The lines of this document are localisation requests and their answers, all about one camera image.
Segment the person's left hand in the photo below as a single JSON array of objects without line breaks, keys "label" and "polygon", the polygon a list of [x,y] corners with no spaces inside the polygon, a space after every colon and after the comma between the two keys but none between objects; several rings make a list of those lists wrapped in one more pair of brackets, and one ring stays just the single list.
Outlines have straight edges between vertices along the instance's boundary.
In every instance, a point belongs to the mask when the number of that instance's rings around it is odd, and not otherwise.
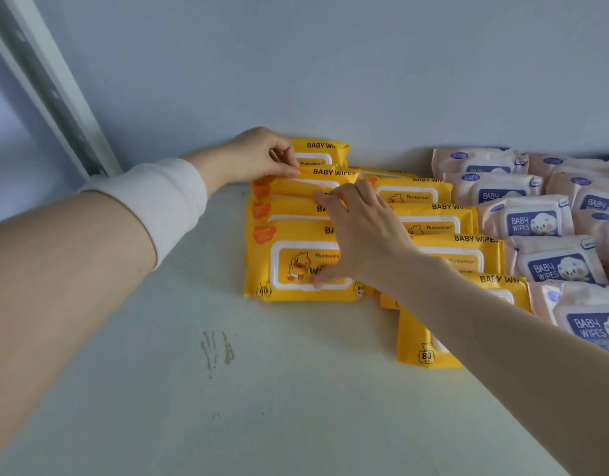
[{"label": "person's left hand", "polygon": [[265,166],[269,162],[299,168],[293,143],[288,138],[265,127],[255,127],[202,152],[194,165],[211,196],[227,184],[265,177]]}]

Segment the person's right hand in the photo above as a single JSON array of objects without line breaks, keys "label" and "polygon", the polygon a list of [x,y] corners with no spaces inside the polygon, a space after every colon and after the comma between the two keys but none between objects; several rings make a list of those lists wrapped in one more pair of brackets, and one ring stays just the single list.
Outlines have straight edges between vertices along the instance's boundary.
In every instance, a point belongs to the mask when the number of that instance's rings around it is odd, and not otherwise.
[{"label": "person's right hand", "polygon": [[366,207],[360,211],[347,211],[334,196],[334,189],[329,194],[316,191],[314,199],[330,217],[339,245],[338,261],[355,263],[353,279],[393,295],[409,285],[413,274],[425,269],[429,260],[415,248],[392,209],[372,186],[364,180],[359,182],[366,200]]}]

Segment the yellow wipes pack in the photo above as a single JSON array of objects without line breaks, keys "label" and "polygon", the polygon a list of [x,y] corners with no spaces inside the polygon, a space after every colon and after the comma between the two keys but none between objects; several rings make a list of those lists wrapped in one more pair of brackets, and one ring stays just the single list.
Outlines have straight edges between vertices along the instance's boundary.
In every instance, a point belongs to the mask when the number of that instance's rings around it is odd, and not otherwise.
[{"label": "yellow wipes pack", "polygon": [[269,197],[313,198],[316,191],[329,194],[343,184],[357,182],[360,169],[338,165],[301,167],[296,178],[265,176],[250,184],[255,200]]}]

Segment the person's right forearm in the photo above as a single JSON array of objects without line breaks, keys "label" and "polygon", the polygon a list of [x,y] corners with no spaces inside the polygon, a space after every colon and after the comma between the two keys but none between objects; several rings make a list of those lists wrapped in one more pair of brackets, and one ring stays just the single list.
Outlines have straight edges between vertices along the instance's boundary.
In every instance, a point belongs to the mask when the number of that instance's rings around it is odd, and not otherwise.
[{"label": "person's right forearm", "polygon": [[609,476],[609,353],[479,288],[442,260],[381,256],[372,284],[451,351],[571,476]]}]

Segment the person's left forearm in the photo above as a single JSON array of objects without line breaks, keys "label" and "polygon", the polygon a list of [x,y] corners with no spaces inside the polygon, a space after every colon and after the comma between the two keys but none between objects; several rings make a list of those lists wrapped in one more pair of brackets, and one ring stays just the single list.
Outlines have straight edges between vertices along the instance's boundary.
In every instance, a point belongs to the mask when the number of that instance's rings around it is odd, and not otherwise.
[{"label": "person's left forearm", "polygon": [[95,191],[0,223],[0,451],[155,262],[139,220]]}]

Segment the rows of yellow baby-wipe packets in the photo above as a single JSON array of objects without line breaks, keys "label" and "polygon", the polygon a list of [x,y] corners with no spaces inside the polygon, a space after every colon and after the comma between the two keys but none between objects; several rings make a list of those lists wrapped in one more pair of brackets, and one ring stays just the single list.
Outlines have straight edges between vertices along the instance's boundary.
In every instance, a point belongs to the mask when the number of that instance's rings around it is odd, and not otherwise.
[{"label": "rows of yellow baby-wipe packets", "polygon": [[[291,139],[300,167],[348,167],[349,145],[338,141]],[[370,168],[357,181],[371,184],[391,206],[424,254],[442,259],[467,280],[507,303],[531,312],[525,279],[506,273],[504,243],[480,234],[477,211],[456,205],[451,185]],[[326,210],[313,198],[269,197],[247,202],[245,296],[266,302],[354,302],[374,290],[355,279],[316,289],[313,279],[339,260],[339,246]]]}]

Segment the white sleeve cuff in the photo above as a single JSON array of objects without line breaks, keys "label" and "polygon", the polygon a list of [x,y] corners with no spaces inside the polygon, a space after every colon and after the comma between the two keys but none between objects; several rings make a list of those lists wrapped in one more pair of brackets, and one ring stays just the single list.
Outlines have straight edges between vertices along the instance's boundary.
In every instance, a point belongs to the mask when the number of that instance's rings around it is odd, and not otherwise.
[{"label": "white sleeve cuff", "polygon": [[109,196],[139,220],[155,249],[153,270],[196,227],[209,200],[201,174],[180,158],[140,164],[112,178],[95,176],[78,190],[86,191]]}]

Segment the rows of pink baby-wipe packets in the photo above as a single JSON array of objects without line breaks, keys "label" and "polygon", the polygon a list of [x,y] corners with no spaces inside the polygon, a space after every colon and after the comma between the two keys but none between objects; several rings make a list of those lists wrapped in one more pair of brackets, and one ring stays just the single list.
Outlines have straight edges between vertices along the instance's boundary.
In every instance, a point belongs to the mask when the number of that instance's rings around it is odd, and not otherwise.
[{"label": "rows of pink baby-wipe packets", "polygon": [[609,352],[609,277],[599,243],[573,220],[570,188],[543,193],[530,160],[499,148],[435,149],[433,174],[505,243],[506,273],[524,278],[536,315]]}]

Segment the white metal shelf rail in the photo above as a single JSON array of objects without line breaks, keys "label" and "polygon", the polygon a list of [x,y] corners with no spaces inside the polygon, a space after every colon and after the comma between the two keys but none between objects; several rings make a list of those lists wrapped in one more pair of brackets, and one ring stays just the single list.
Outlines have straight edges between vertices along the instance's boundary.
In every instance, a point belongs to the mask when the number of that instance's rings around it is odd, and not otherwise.
[{"label": "white metal shelf rail", "polygon": [[0,55],[84,178],[123,173],[34,0],[0,0]]}]

